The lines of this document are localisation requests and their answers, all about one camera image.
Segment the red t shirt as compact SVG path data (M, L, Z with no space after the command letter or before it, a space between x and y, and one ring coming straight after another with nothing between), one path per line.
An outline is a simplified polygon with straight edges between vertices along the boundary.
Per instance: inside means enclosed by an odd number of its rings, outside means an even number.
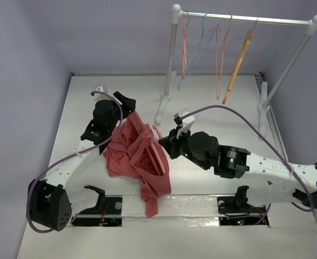
M164 175L156 175L146 152L146 147L149 145L149 132L145 131L138 135L131 121L131 114L118 129L119 132L103 152L108 174L110 177L126 176L140 180L141 199L146 205L146 216L153 217L158 214L158 199L171 193L167 157L161 145L155 144L166 170Z

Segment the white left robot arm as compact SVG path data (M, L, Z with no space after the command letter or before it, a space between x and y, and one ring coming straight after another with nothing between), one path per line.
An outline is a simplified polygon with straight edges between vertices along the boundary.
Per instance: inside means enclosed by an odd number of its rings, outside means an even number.
M61 231L83 212L106 211L105 190L91 184L71 193L68 185L79 178L87 166L98 159L119 132L123 121L136 109L136 100L116 91L112 96L94 90L97 96L93 118L68 156L50 165L28 186L26 219L40 234Z

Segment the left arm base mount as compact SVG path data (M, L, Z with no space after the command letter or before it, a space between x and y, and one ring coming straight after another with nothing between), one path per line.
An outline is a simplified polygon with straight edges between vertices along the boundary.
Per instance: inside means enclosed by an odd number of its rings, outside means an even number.
M70 224L75 227L121 227L123 197L106 195L105 190L84 186L83 191L75 195L76 214Z

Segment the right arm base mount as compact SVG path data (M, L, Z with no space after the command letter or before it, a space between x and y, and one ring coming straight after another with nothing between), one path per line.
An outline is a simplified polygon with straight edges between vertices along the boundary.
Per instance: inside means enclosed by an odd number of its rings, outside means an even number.
M249 186L240 186L232 196L218 196L220 226L269 226L266 206L255 207L246 197Z

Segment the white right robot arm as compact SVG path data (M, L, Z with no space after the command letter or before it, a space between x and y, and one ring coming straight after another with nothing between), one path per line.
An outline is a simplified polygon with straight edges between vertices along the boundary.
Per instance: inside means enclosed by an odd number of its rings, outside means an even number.
M226 179L257 179L262 187L240 186L234 198L237 210L245 212L269 203L301 203L317 209L317 162L312 165L284 163L243 148L220 145L205 132L178 134L178 129L160 139L171 159L180 156L204 170Z

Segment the thick pink plastic hanger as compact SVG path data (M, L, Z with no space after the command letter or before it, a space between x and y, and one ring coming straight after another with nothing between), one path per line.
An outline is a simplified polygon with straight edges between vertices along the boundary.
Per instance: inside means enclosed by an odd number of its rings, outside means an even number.
M154 170L156 171L156 175L164 175L166 172L164 163L155 146L155 144L158 144L158 140L154 136L151 127L149 126L148 128L146 128L144 122L142 121L141 117L137 112L131 114L131 121L138 135L144 133L145 131L149 132L149 145L146 147L146 152L149 155L149 158L153 164Z

